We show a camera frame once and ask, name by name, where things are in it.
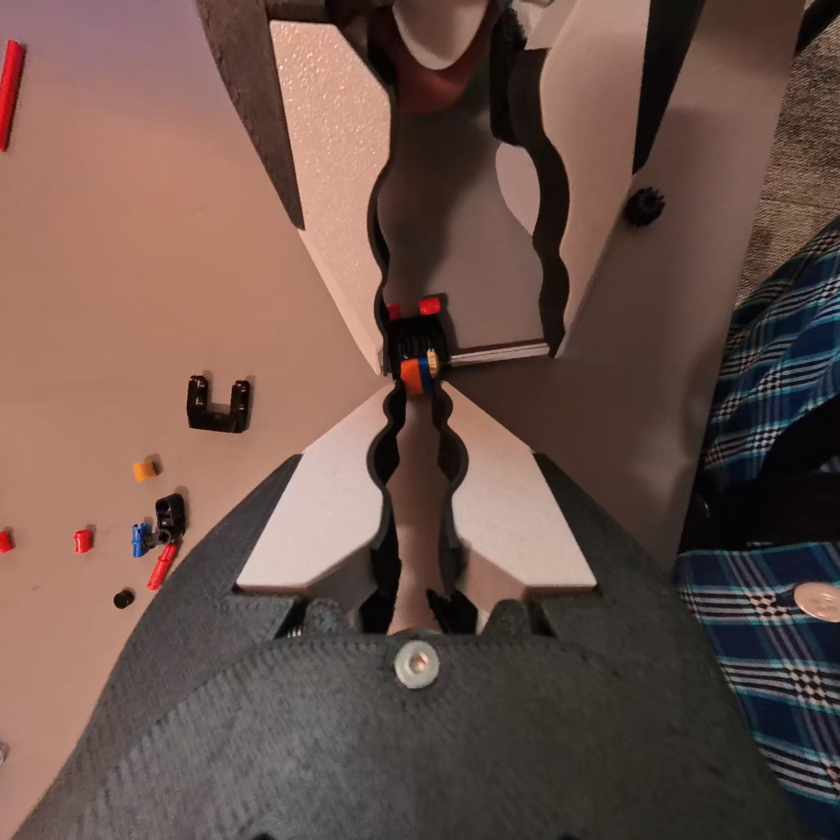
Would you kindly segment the small black lego assembly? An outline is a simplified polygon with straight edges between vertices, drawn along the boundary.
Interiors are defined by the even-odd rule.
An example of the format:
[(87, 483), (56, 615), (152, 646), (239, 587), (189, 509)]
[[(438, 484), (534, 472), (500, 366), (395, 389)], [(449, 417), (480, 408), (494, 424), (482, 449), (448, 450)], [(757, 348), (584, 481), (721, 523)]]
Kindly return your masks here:
[(423, 395), (434, 393), (436, 381), (452, 364), (443, 319), (445, 302), (446, 298), (442, 296), (426, 297), (418, 302), (417, 312), (410, 315), (403, 315), (398, 303), (385, 305), (388, 362), (392, 377), (402, 383), (401, 362), (421, 359), (425, 384)]

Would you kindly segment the long red lego axle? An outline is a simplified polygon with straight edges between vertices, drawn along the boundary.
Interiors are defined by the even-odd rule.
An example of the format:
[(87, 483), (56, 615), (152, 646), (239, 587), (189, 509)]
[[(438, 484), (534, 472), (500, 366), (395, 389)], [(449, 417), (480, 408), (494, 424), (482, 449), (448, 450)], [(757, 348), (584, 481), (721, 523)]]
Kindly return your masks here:
[(3, 57), (1, 74), (1, 152), (8, 149), (17, 106), (20, 83), (25, 66), (26, 48), (9, 39)]

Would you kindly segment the red lego axle pin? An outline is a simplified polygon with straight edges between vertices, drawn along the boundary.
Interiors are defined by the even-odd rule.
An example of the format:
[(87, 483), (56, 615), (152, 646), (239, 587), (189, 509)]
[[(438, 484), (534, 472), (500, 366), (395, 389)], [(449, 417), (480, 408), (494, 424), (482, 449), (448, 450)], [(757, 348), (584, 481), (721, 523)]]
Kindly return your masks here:
[(161, 588), (175, 559), (178, 548), (179, 544), (177, 541), (169, 542), (163, 547), (147, 582), (146, 588), (148, 591), (156, 592)]

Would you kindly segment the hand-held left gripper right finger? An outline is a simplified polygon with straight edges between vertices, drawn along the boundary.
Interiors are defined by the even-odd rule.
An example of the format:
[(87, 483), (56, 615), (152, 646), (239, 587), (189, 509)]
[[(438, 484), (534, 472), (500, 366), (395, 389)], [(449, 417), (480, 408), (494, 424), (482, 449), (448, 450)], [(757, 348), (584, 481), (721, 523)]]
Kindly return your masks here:
[(445, 634), (473, 634), (501, 602), (593, 592), (595, 574), (531, 448), (438, 384), (437, 465), (447, 480), (438, 538), (444, 594), (427, 600)]

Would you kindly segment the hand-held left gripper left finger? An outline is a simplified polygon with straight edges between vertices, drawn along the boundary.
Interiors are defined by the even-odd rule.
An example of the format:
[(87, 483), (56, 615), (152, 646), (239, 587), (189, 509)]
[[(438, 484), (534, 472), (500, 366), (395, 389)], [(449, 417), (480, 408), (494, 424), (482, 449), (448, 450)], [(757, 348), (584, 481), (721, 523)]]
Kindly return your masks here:
[(239, 590), (336, 602), (367, 633), (392, 624), (402, 573), (387, 483), (404, 386), (382, 388), (310, 444), (236, 580)]

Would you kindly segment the small black lego gear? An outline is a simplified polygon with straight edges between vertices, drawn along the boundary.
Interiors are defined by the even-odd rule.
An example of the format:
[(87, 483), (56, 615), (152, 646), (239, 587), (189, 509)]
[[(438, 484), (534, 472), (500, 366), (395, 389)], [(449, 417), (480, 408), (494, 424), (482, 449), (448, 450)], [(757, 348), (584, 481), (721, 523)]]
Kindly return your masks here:
[(634, 228), (644, 228), (657, 221), (665, 210), (662, 192), (652, 186), (641, 187), (627, 198), (623, 219)]

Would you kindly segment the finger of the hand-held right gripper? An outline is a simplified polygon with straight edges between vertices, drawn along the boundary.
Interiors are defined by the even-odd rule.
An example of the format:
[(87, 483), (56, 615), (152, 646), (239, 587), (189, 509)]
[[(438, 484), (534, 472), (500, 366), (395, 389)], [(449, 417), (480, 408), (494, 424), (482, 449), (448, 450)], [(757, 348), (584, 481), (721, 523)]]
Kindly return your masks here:
[(334, 25), (274, 20), (269, 31), (301, 202), (301, 241), (363, 357), (385, 375), (376, 309), (385, 268), (372, 225), (391, 157), (391, 97)]
[(561, 356), (633, 173), (646, 10), (545, 10), (532, 31), (542, 59), (532, 153), (542, 267), (539, 310)]

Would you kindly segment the person in blue plaid shirt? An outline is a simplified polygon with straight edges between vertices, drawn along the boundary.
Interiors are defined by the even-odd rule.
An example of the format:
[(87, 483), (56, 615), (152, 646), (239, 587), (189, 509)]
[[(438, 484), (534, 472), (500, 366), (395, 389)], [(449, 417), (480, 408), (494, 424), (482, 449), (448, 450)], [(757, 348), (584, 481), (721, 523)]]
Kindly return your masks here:
[(673, 582), (775, 779), (838, 838), (839, 221), (734, 310)]

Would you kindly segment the black u-shaped lego frame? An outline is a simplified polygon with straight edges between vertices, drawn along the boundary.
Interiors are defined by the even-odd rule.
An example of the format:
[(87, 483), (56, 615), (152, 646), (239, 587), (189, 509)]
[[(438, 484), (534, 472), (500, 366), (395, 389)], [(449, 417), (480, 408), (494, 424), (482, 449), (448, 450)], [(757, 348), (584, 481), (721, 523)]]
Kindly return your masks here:
[(236, 381), (226, 411), (208, 407), (209, 383), (203, 375), (193, 375), (187, 384), (185, 414), (189, 428), (220, 434), (242, 434), (248, 427), (251, 405), (250, 383)]

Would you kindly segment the black angled lego connector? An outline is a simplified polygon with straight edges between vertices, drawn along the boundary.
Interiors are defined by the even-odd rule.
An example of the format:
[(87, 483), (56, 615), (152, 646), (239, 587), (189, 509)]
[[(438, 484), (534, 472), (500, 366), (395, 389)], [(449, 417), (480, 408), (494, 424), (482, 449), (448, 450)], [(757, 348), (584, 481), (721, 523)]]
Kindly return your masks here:
[(155, 532), (157, 545), (177, 543), (186, 531), (186, 505), (180, 493), (172, 493), (154, 503)]

